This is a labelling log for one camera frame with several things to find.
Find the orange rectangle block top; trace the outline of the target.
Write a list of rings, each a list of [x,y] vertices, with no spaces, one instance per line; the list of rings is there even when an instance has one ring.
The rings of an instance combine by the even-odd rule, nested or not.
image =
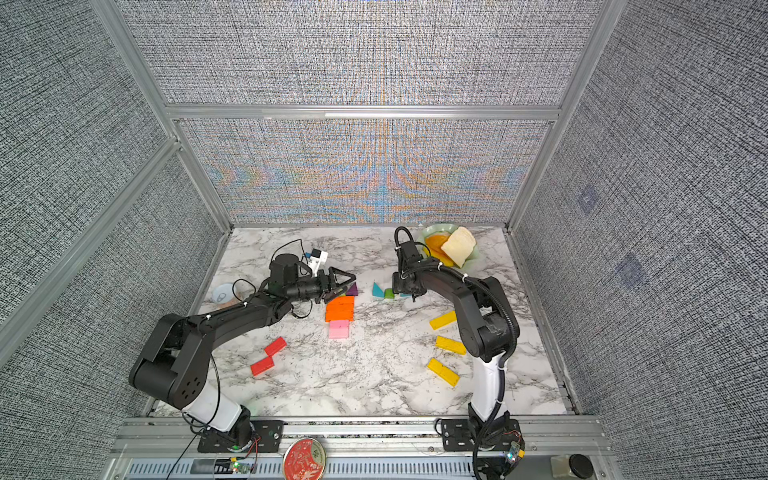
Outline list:
[[[341,296],[333,300],[334,303],[340,304],[340,305],[346,305],[351,304],[353,305],[355,302],[356,297],[355,296]]]

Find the orange rectangle block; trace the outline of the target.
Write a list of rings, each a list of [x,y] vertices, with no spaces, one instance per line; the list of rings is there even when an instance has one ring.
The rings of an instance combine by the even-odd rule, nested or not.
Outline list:
[[[355,296],[341,296],[333,300],[334,303],[340,304],[340,305],[346,305],[351,304],[353,305],[355,302],[356,297]]]
[[[353,316],[354,304],[348,302],[331,302],[326,306],[326,314],[333,317]]]

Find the orange rectangle block diagonal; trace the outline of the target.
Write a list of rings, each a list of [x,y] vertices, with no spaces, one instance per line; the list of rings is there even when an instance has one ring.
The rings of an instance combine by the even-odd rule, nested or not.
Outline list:
[[[337,322],[337,321],[351,322],[353,320],[354,320],[353,311],[332,310],[332,311],[327,311],[325,315],[325,321],[327,323]]]

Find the yellow rectangle block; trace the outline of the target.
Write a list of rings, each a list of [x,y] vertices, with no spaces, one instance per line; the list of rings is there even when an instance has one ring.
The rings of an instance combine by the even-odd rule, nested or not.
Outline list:
[[[435,358],[429,360],[427,368],[451,387],[456,387],[460,380],[459,374]]]
[[[439,330],[457,321],[457,315],[455,311],[443,314],[429,322],[430,327],[433,330]]]
[[[443,336],[437,336],[436,337],[436,347],[445,350],[448,352],[452,352],[458,355],[466,355],[467,349],[464,346],[464,344],[458,340],[453,340],[450,338],[446,338]]]

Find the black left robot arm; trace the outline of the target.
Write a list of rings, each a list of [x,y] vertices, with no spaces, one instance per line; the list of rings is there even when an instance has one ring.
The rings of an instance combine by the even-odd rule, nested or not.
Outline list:
[[[213,351],[252,330],[278,323],[296,302],[328,304],[356,281],[355,275],[334,267],[313,273],[294,254],[277,255],[269,269],[269,277],[233,306],[187,317],[163,316],[134,363],[129,384],[238,445],[249,440],[246,408],[208,382]]]

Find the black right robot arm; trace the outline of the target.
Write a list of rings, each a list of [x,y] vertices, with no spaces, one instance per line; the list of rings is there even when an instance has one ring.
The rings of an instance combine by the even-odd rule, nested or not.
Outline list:
[[[397,270],[392,274],[393,291],[414,299],[435,292],[453,305],[461,342],[474,360],[471,435],[476,446],[489,449],[506,430],[506,364],[520,336],[505,292],[494,277],[471,277],[434,257],[423,256],[405,226],[395,229],[394,245]]]

